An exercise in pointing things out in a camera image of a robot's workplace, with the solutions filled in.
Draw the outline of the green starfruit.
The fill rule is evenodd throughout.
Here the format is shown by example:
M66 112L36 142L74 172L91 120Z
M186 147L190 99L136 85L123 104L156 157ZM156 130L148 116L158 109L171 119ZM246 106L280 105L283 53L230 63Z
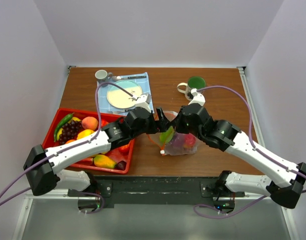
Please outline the green starfruit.
M172 126L170 126L167 131L162 132L159 135L160 143L161 144L168 144L172 140L172 138L174 136L174 133L175 133L174 128Z

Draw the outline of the purple onion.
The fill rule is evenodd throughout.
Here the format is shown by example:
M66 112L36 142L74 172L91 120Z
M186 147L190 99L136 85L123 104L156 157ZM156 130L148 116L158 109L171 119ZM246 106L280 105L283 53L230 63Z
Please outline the purple onion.
M183 133L175 133L173 135L172 140L170 141L170 146L175 149L183 148L184 138L186 134Z

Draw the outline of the red apple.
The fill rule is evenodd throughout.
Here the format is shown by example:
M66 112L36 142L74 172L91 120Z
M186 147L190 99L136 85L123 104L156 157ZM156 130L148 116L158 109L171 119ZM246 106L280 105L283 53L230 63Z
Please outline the red apple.
M184 137L184 143L183 143L183 148L185 149L192 149L196 144L196 137L189 133L186 134Z

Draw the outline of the clear zip top bag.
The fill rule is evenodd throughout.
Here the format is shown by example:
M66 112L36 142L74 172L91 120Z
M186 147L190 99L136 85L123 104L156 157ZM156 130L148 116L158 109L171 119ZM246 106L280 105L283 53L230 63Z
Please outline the clear zip top bag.
M178 133L173 126L167 131L147 134L148 140L159 147L162 156L180 156L195 154L200 140L191 133Z

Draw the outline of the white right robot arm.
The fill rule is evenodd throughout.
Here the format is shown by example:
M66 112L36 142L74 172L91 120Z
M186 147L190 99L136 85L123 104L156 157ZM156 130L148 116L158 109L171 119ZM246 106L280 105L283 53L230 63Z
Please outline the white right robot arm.
M192 134L207 146L244 160L262 173L250 175L224 170L215 183L220 196L249 192L270 197L288 209L296 207L306 182L306 163L296 164L277 156L234 124L214 120L197 103L182 106L171 126L178 133Z

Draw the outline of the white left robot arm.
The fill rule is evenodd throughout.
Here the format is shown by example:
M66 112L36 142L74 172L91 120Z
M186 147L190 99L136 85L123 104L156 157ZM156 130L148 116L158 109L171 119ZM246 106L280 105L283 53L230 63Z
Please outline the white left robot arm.
M157 117L145 108L136 107L127 116L72 143L48 149L40 144L34 146L23 166L33 195L41 196L54 190L63 180L60 173L84 158L127 145L142 134L167 131L171 122L161 108L158 107L156 113Z

